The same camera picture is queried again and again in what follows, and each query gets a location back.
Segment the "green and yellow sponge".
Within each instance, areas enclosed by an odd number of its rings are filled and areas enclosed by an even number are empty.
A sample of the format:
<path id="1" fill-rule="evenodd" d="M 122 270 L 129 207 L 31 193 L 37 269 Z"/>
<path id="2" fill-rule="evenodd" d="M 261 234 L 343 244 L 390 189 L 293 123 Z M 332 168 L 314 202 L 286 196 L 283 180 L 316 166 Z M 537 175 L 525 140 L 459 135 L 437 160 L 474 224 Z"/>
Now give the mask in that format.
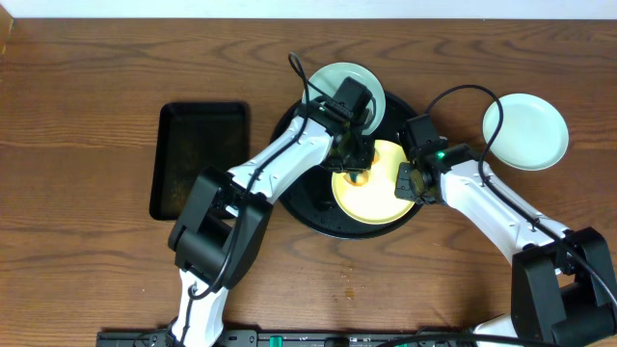
<path id="1" fill-rule="evenodd" d="M 363 186 L 369 180 L 370 170 L 371 167 L 366 170 L 361 170 L 357 173 L 346 173 L 343 178 L 347 183 L 353 186 Z"/>

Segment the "yellow plate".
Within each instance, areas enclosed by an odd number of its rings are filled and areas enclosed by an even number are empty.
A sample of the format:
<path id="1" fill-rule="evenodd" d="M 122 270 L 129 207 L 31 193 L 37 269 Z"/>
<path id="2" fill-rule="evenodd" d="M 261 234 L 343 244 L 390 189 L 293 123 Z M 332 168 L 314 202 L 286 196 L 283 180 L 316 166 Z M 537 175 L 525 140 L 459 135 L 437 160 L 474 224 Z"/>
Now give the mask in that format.
<path id="1" fill-rule="evenodd" d="M 353 186 L 344 180 L 345 173 L 332 175 L 336 203 L 346 215 L 365 224 L 384 225 L 399 220 L 415 205 L 394 195 L 400 163 L 407 163 L 400 145 L 376 140 L 375 156 L 366 184 Z"/>

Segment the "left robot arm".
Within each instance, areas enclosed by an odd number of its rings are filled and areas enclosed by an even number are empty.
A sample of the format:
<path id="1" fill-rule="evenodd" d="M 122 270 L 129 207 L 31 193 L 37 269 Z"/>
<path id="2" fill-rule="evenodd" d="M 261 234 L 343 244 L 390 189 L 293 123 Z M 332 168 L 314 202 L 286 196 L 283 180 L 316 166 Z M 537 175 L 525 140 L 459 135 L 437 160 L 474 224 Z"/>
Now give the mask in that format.
<path id="1" fill-rule="evenodd" d="M 316 166 L 336 173 L 370 167 L 374 109 L 369 88 L 347 77 L 333 95 L 306 96 L 280 137 L 248 162 L 198 175 L 168 241 L 182 284 L 169 345 L 218 340 L 228 292 L 255 261 L 275 202 L 298 178 Z"/>

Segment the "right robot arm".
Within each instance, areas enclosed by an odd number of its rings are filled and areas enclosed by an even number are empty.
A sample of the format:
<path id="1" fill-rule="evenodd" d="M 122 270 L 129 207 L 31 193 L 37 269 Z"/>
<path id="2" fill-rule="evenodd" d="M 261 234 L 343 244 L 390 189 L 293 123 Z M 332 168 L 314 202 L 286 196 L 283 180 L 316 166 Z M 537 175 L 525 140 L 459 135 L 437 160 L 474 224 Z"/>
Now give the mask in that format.
<path id="1" fill-rule="evenodd" d="M 459 211 L 512 267 L 509 313 L 474 327 L 475 336 L 585 346 L 616 334 L 615 274 L 597 231 L 572 231 L 539 212 L 469 146 L 450 146 L 427 115 L 406 120 L 398 138 L 408 160 L 395 195 Z"/>

